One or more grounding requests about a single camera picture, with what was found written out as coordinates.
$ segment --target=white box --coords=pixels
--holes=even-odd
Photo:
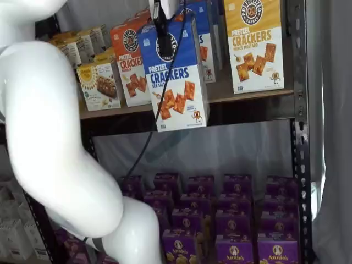
[[[33,220],[24,225],[24,230],[33,246],[37,258],[40,260],[49,260],[48,252],[45,249],[43,240],[39,234],[38,227]]]
[[[116,61],[103,60],[77,69],[88,111],[120,108],[125,102]]]
[[[4,220],[20,219],[18,214],[18,203],[15,200],[8,200],[0,203],[0,217]]]
[[[94,61],[96,54],[100,53],[100,44],[95,32],[91,29],[83,30],[77,33],[83,39],[86,53],[90,62]]]
[[[15,260],[26,260],[33,252],[32,245],[24,231],[22,221],[8,220],[0,224],[2,237],[6,239],[6,246]]]
[[[97,26],[92,28],[91,30],[93,30],[98,39],[100,52],[104,52],[111,47],[110,34],[107,31],[106,25]]]

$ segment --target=product packaging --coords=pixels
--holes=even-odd
[[[207,92],[196,21],[192,14],[187,14],[185,19],[181,45],[172,69],[169,68],[173,56],[161,57],[160,55],[155,26],[147,25],[139,30],[138,41],[155,115],[158,112],[161,94],[170,70],[160,116],[157,120],[159,132],[205,127],[207,124]],[[183,15],[176,16],[168,26],[173,53],[178,45],[182,20]]]
[[[186,3],[186,12],[194,13],[196,18],[205,82],[214,83],[219,64],[210,0],[187,0]]]
[[[166,207],[169,214],[174,208],[171,191],[147,191],[144,195],[144,202],[152,207]]]
[[[216,234],[252,234],[250,228],[251,215],[233,209],[218,209],[215,215]]]
[[[185,229],[165,230],[162,237],[169,264],[198,264],[195,233]]]
[[[24,261],[30,257],[33,248],[20,219],[4,221],[0,224],[0,233],[13,259]]]
[[[95,54],[100,53],[100,45],[95,32],[88,29],[78,32],[77,35],[83,39],[85,51],[88,55],[89,61],[93,62]]]
[[[217,235],[215,245],[218,263],[254,263],[253,246],[247,234]]]
[[[224,0],[234,93],[284,88],[280,0]]]
[[[88,111],[120,108],[125,101],[114,60],[82,65],[77,69]]]
[[[146,23],[145,16],[136,16],[111,30],[111,39],[128,107],[151,103],[137,39],[138,29]]]
[[[134,192],[137,199],[141,200],[144,195],[143,178],[140,175],[123,176],[120,178],[120,186],[124,192]]]
[[[225,174],[224,192],[252,195],[252,176],[249,174]]]
[[[94,32],[98,40],[98,44],[100,46],[99,53],[104,52],[111,47],[111,39],[106,25],[96,26],[93,27],[91,30]]]
[[[27,237],[30,240],[34,248],[34,252],[37,255],[37,258],[40,260],[49,260],[48,252],[45,249],[42,238],[40,237],[38,228],[33,220],[28,221],[24,225],[24,230],[27,234]]]
[[[156,190],[170,190],[175,201],[180,199],[182,187],[178,173],[157,173],[154,177],[154,187]]]

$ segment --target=pretzel crackers box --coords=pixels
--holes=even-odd
[[[194,13],[200,43],[206,83],[214,83],[218,74],[218,58],[212,21],[212,7],[209,0],[187,0],[186,13]]]
[[[151,103],[137,39],[138,29],[146,23],[145,16],[136,16],[111,30],[111,39],[128,107]]]
[[[280,0],[224,0],[234,93],[284,87]]]
[[[160,55],[155,26],[144,26],[138,35],[155,115],[158,112],[161,94],[170,71],[160,116],[157,120],[159,132],[205,127],[207,124],[207,93],[196,20],[192,14],[185,17],[182,42],[172,69],[170,66],[173,56],[162,57]],[[178,45],[182,20],[183,15],[179,15],[169,24],[173,52]]]

